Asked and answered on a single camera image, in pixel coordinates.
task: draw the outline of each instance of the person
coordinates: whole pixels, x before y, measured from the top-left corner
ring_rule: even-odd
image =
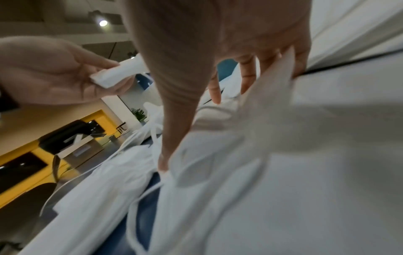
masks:
[[[244,93],[256,80],[256,58],[264,72],[293,46],[294,75],[306,67],[311,47],[311,0],[117,0],[123,22],[149,67],[164,105],[158,168],[189,131],[200,97],[208,88],[220,103],[216,64],[240,63]],[[79,103],[126,91],[129,78],[111,90],[88,76],[117,63],[70,43],[12,38],[0,43],[0,84],[19,103]]]

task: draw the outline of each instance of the ceiling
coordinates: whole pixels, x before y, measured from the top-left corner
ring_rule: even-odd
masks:
[[[102,28],[90,13],[100,11]],[[38,35],[72,41],[106,58],[123,61],[134,52],[113,0],[13,0],[0,6],[0,37]]]

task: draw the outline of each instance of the ceiling beam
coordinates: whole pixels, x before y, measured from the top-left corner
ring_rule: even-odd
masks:
[[[0,22],[0,37],[29,35],[65,39],[78,45],[130,41],[123,25],[51,24],[44,22]]]

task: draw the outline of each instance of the ceiling light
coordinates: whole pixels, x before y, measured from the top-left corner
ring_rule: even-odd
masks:
[[[106,21],[106,20],[101,20],[100,22],[99,22],[99,25],[100,26],[106,26],[106,25],[108,25],[108,21]]]

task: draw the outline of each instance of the beige wall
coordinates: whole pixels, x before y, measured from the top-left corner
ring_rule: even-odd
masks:
[[[117,125],[121,124],[119,118],[101,100],[81,105],[29,106],[2,113],[0,117],[0,155],[101,109]]]

